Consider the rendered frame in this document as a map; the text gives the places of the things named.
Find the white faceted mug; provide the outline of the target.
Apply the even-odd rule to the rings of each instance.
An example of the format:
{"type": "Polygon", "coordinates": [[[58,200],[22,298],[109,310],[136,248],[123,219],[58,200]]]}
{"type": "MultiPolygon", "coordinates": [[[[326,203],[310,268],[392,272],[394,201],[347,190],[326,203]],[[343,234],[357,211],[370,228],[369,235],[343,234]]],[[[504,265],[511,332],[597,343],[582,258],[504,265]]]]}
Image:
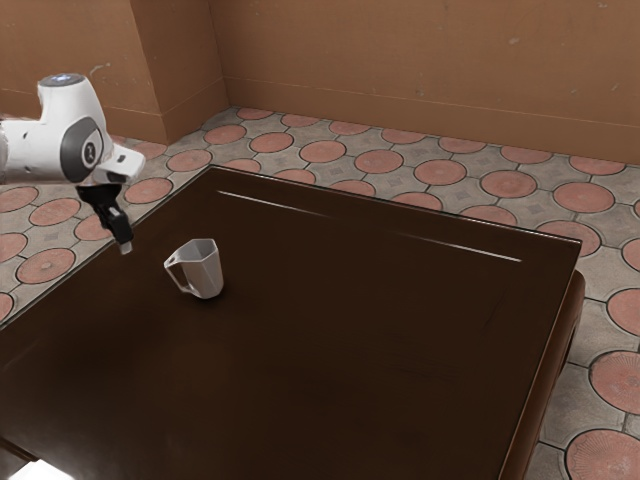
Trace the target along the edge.
{"type": "Polygon", "coordinates": [[[189,240],[163,266],[181,292],[200,299],[214,298],[224,287],[219,249],[213,239],[189,240]]]}

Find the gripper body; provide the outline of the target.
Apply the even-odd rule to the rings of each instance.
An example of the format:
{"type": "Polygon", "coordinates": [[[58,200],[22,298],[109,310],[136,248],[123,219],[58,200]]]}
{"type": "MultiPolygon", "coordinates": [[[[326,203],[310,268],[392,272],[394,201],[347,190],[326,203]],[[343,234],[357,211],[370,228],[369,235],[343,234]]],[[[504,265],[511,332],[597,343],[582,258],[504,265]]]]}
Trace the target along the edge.
{"type": "Polygon", "coordinates": [[[89,204],[100,218],[115,218],[122,213],[116,201],[121,190],[120,184],[76,187],[79,198],[89,204]]]}

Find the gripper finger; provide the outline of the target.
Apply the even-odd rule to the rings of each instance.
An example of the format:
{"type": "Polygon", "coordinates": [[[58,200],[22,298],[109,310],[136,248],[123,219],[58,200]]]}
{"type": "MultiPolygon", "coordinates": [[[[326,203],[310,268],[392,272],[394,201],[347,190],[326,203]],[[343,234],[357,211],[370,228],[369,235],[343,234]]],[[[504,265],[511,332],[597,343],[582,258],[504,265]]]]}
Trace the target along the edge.
{"type": "Polygon", "coordinates": [[[120,253],[122,255],[131,253],[134,235],[126,213],[117,205],[99,206],[98,217],[101,226],[114,237],[120,253]]]}

